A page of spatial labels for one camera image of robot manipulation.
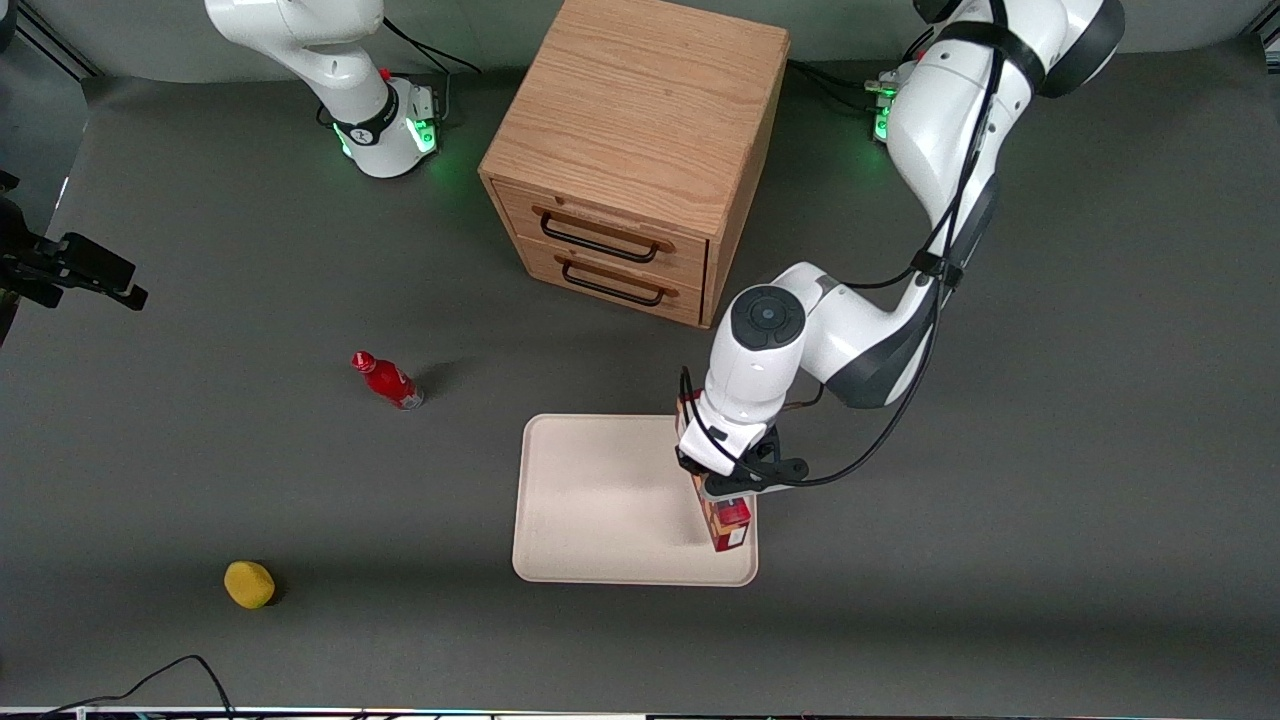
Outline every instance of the small box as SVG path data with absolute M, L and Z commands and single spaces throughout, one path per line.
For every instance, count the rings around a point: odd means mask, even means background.
M 694 479 L 694 492 L 698 493 L 698 502 L 703 506 L 703 518 L 707 519 L 707 529 L 712 534 L 712 544 L 716 552 L 724 552 L 741 547 L 746 541 L 746 529 L 751 525 L 751 511 L 744 500 L 722 500 L 712 502 L 703 497 L 703 475 L 690 475 Z
M 564 0 L 480 178 L 544 282 L 710 327 L 790 40 L 659 0 Z

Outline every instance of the cable clip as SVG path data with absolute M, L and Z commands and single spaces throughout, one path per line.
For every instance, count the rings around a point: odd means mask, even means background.
M 959 287 L 960 281 L 964 279 L 964 268 L 928 250 L 920 250 L 915 254 L 915 258 L 911 259 L 911 268 L 931 278 L 937 278 L 950 290 Z

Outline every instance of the yellow sponge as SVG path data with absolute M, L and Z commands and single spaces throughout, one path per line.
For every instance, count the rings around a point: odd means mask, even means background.
M 227 585 L 227 594 L 248 610 L 262 607 L 275 594 L 275 580 L 271 579 L 271 574 L 266 568 L 248 560 L 237 560 L 228 565 L 223 584 Z

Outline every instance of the black metal handle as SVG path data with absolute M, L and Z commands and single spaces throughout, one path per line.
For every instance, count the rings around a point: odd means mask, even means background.
M 595 292 L 603 292 L 604 295 L 608 295 L 611 297 L 617 297 L 618 300 L 626 300 L 627 302 L 635 302 L 636 305 L 640 305 L 640 306 L 644 306 L 644 307 L 657 307 L 658 304 L 662 302 L 663 296 L 667 293 L 667 291 L 662 290 L 660 287 L 658 288 L 658 296 L 657 297 L 640 297 L 637 295 L 631 295 L 630 292 L 622 292 L 621 290 L 613 290 L 612 287 L 605 287 L 603 284 L 594 283 L 591 281 L 584 281 L 582 278 L 575 278 L 573 275 L 568 274 L 568 270 L 570 270 L 570 268 L 573 266 L 573 264 L 570 263 L 568 260 L 561 260 L 561 263 L 564 264 L 564 266 L 561 268 L 561 275 L 564 278 L 564 282 L 567 282 L 570 284 L 576 284 L 579 287 L 585 287 L 586 290 L 594 290 Z
M 576 234 L 568 234 L 567 232 L 553 231 L 547 227 L 552 219 L 550 213 L 543 213 L 543 222 L 539 223 L 543 228 L 543 234 L 553 240 L 559 240 L 568 242 L 570 245 L 576 245 L 579 247 L 585 247 L 588 250 L 595 250 L 596 252 L 604 252 L 605 255 L 612 255 L 614 258 L 621 258 L 623 260 L 630 260 L 632 263 L 653 263 L 653 259 L 658 256 L 658 243 L 649 246 L 649 252 L 640 255 L 637 252 L 627 252 L 626 250 L 618 250 L 617 247 L 609 247 L 608 245 L 600 245 L 593 240 L 586 240 L 585 237 L 577 237 Z

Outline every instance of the red bottle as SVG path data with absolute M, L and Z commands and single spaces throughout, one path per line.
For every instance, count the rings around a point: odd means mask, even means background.
M 422 404 L 417 386 L 390 360 L 379 360 L 361 350 L 351 357 L 351 365 L 364 373 L 369 389 L 390 400 L 396 407 L 412 410 Z

